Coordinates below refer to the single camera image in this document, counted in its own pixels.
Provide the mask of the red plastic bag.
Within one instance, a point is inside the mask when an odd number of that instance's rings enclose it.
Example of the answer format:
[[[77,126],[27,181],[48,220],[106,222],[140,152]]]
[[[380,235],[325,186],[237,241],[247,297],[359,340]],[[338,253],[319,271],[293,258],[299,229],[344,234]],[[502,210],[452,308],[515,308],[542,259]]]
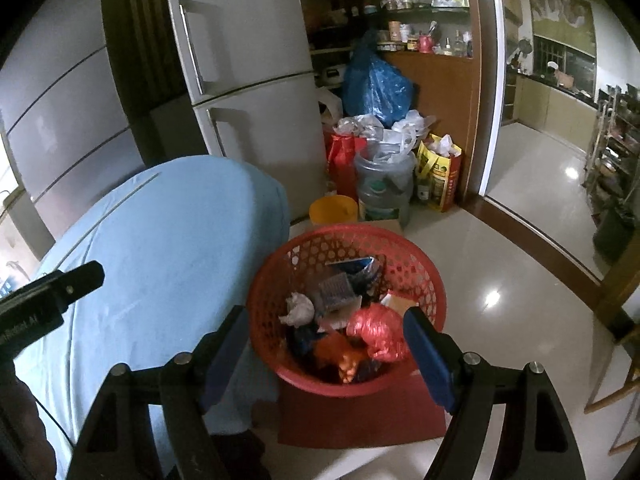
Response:
[[[402,317],[382,304],[359,309],[349,319],[346,334],[367,345],[372,360],[395,363],[407,359],[410,351],[404,337]]]

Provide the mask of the red orange white carton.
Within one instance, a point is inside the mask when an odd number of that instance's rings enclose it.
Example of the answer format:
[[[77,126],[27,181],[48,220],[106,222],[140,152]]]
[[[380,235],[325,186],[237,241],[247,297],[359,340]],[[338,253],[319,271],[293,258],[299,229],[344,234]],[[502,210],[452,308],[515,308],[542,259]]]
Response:
[[[380,304],[396,312],[401,318],[409,309],[419,305],[415,299],[403,295],[400,292],[393,292],[392,290],[386,292],[381,298]]]

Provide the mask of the orange wrapper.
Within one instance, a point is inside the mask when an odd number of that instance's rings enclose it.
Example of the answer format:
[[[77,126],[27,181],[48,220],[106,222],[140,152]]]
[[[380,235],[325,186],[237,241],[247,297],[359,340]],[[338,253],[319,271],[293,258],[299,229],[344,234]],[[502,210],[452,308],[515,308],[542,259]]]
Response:
[[[352,346],[341,333],[327,333],[314,346],[314,357],[320,367],[334,366],[343,384],[354,381],[358,367],[369,359],[366,350]]]

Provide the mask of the white tissue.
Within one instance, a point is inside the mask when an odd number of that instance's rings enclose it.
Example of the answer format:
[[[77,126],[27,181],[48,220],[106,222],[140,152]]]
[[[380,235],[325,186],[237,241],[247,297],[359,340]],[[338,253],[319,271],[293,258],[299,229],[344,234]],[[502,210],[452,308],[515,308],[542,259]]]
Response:
[[[281,324],[299,328],[311,323],[314,320],[316,311],[312,301],[299,292],[292,292],[291,296],[285,300],[288,313],[279,318]]]

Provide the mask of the blue silver toothpaste box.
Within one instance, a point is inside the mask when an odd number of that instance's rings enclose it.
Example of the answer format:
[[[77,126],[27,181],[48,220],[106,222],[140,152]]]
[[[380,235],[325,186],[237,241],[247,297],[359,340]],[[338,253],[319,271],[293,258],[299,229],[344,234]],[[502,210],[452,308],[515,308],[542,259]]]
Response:
[[[382,275],[382,263],[371,256],[331,262],[328,267],[345,273],[353,289],[374,289]]]

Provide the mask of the clear plastic zip bag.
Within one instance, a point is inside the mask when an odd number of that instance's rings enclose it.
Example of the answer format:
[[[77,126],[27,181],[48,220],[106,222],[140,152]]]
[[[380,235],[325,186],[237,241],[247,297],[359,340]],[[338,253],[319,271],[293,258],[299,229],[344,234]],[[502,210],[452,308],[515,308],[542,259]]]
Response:
[[[345,273],[334,274],[318,285],[320,315],[343,310],[358,310],[362,298],[357,296]]]

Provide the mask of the red mesh trash basket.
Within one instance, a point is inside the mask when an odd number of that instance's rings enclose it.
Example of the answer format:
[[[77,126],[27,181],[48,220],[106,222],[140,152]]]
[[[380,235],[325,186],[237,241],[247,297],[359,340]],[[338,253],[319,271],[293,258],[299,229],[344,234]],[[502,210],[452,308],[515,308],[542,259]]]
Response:
[[[436,330],[447,300],[432,260],[371,223],[325,226],[293,238],[250,285],[250,341],[285,382],[334,398],[366,396],[416,370],[401,317],[419,307]]]

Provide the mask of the metal kitchen rack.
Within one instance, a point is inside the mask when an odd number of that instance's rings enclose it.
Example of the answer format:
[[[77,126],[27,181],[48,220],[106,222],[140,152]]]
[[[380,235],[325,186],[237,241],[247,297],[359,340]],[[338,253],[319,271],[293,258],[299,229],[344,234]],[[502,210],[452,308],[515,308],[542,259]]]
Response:
[[[594,248],[613,263],[639,232],[639,95],[634,87],[599,92],[582,186],[596,224]]]

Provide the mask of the clear plastic water jug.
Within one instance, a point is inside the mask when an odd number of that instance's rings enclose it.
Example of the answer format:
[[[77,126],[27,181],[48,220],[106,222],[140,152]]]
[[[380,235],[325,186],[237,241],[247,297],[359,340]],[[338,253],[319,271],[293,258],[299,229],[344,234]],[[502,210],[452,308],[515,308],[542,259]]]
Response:
[[[369,142],[354,158],[361,221],[397,220],[404,228],[410,218],[416,156],[397,145]]]

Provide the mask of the yellow plastic bucket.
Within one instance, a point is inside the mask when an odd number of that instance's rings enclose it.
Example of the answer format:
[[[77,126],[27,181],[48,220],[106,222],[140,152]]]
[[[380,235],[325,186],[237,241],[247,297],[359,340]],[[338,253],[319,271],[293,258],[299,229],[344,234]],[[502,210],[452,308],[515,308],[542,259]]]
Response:
[[[309,219],[314,226],[354,223],[358,221],[358,204],[345,195],[323,196],[310,205]]]

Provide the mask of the white plastic bags pile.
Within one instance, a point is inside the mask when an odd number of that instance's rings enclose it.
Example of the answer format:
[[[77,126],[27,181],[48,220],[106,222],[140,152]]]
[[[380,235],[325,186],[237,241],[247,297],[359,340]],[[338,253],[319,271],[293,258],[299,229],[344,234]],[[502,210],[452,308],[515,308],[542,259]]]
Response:
[[[409,110],[404,118],[385,127],[376,116],[367,114],[341,118],[333,132],[341,136],[350,134],[391,148],[395,153],[407,154],[426,139],[436,122],[436,116],[422,116],[417,110]]]

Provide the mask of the red gift bag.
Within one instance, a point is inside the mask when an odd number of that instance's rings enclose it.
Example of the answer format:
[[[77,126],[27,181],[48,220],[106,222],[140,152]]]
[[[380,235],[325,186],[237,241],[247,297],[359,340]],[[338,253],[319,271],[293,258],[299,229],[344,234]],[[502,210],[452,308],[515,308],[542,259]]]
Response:
[[[354,160],[367,144],[365,138],[352,133],[334,132],[329,135],[329,141],[326,142],[326,171],[338,195],[348,196],[353,200],[358,198],[358,177]]]

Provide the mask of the silver two-door refrigerator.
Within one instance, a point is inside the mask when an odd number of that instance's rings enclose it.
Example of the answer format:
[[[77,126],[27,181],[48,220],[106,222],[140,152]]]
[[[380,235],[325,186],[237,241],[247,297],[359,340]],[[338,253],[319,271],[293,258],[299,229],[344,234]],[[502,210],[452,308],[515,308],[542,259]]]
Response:
[[[209,154],[279,181],[292,219],[326,192],[300,0],[168,0],[186,88]]]

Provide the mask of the large blue bag on floor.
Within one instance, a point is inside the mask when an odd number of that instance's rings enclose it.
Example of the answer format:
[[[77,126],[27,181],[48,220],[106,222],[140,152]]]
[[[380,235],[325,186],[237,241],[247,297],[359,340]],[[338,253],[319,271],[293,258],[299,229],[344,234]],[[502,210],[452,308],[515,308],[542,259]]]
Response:
[[[347,116],[373,115],[385,127],[404,119],[411,110],[413,83],[379,55],[378,32],[369,29],[360,39],[343,82]]]

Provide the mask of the wooden shelf cabinet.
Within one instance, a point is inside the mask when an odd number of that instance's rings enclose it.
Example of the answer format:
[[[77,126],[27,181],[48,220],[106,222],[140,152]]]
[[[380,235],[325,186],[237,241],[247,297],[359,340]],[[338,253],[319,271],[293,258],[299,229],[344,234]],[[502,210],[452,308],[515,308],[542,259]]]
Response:
[[[480,125],[480,0],[302,0],[319,87],[342,94],[347,64],[364,36],[413,83],[412,106],[435,133],[461,146],[456,201],[477,192],[473,152]]]

